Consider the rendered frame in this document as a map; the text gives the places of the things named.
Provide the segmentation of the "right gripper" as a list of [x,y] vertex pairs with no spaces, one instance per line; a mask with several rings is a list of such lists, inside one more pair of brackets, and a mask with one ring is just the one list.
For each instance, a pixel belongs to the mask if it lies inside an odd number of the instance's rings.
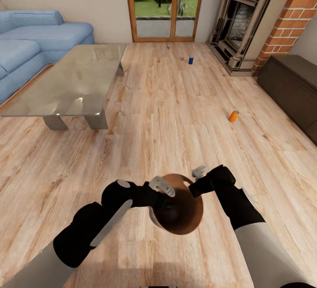
[[203,183],[204,177],[200,178],[195,183],[191,184],[189,187],[194,198],[197,198],[201,194],[209,193],[210,191],[204,186]]

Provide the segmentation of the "trash can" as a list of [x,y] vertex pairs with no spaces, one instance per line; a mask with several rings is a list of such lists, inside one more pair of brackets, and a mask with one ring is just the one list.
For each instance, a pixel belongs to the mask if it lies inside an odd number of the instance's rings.
[[157,213],[152,207],[149,207],[149,215],[152,222],[173,235],[185,236],[193,233],[199,227],[203,218],[204,205],[202,195],[197,198],[193,197],[184,181],[190,185],[193,182],[184,175],[168,174],[161,177],[161,179],[174,189],[175,196],[168,196],[160,187],[159,192],[167,198],[167,202],[177,204],[179,215],[175,221],[165,222],[162,220],[161,213]]

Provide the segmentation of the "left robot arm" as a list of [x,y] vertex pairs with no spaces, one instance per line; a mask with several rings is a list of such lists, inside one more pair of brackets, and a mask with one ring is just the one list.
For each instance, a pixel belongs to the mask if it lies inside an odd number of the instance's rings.
[[90,250],[130,208],[152,207],[157,213],[168,213],[176,207],[167,202],[159,187],[175,196],[174,189],[158,175],[143,186],[120,179],[109,184],[102,193],[102,205],[95,201],[82,207],[68,227],[0,288],[63,288]]

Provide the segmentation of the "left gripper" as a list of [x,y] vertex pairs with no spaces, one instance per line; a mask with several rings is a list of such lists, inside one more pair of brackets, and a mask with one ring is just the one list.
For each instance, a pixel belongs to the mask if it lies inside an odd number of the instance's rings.
[[143,187],[146,192],[145,202],[141,207],[152,207],[157,213],[168,213],[176,207],[176,203],[167,202],[167,198],[161,192],[157,192],[148,186],[149,182],[146,181]]

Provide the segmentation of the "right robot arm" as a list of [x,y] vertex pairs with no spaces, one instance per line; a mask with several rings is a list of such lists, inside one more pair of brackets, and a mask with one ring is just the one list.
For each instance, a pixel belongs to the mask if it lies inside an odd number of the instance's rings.
[[230,218],[240,244],[254,288],[316,288],[293,261],[244,188],[234,185],[236,179],[223,164],[208,170],[205,165],[192,171],[195,183],[189,187],[194,198],[215,191]]

